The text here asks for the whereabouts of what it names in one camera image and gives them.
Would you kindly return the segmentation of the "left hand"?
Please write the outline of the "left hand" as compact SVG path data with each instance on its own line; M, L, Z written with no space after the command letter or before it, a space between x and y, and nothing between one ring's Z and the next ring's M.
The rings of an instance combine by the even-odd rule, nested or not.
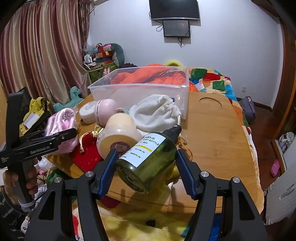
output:
M38 192L37 163L37 159L27 160L8 167L3 173L4 192L14 206L32 208L35 205L34 195Z

